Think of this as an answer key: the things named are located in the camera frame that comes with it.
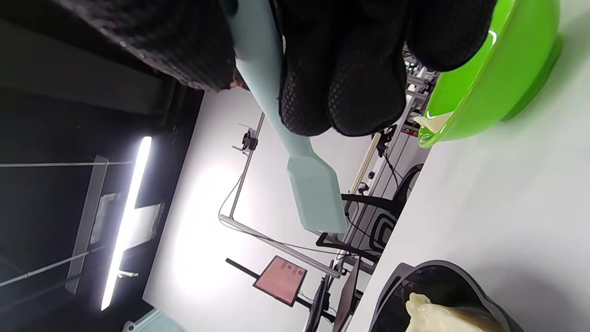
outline white wall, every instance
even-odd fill
[[[313,297],[322,273],[269,245],[220,225],[217,214],[237,182],[245,156],[238,145],[255,127],[261,110],[241,89],[208,93],[203,99],[182,174],[169,212],[144,299],[190,332],[302,331],[308,312],[290,308],[254,289],[254,280],[227,265],[231,258],[261,272],[274,255],[309,268],[302,291]],[[315,248],[317,236],[299,223],[287,153],[264,122],[235,218],[277,240]],[[340,189],[350,189],[371,139],[345,138],[335,131],[313,138],[316,152],[337,172]],[[228,213],[231,199],[223,209]],[[310,253],[328,263],[333,255]],[[339,289],[341,283],[333,289]],[[337,297],[332,306],[337,307]],[[322,323],[321,329],[331,327]]]

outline light blue spatula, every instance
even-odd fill
[[[234,39],[237,67],[287,152],[287,171],[304,228],[344,233],[347,221],[334,169],[308,137],[291,133],[278,115],[283,42],[268,0],[221,0]]]

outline black chair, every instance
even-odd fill
[[[339,240],[330,233],[322,233],[316,241],[316,245],[344,250],[359,255],[372,263],[377,263],[407,202],[410,184],[418,172],[422,170],[422,166],[423,164],[415,165],[408,171],[391,200],[382,197],[342,194],[345,213],[350,219],[354,219],[353,216],[350,216],[352,203],[356,203],[355,214],[363,205],[363,216],[359,224],[366,223],[367,229],[362,230],[353,224],[344,240]]]

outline light fixture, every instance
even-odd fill
[[[123,210],[123,217],[121,218],[121,225],[119,226],[119,233],[115,242],[113,251],[113,260],[109,268],[109,276],[107,277],[107,284],[104,289],[103,303],[100,310],[105,310],[113,299],[114,286],[117,282],[121,261],[123,260],[123,252],[127,249],[127,243],[133,233],[133,210],[137,201],[137,194],[142,183],[143,172],[145,171],[148,162],[149,150],[152,144],[152,138],[146,136],[142,139],[139,146],[139,152],[135,160],[135,168],[133,169],[133,176],[131,177],[131,185],[127,194],[127,201]]]

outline white table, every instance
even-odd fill
[[[348,332],[395,267],[466,269],[526,331],[590,327],[590,2],[562,1],[563,54],[508,123],[433,147]]]

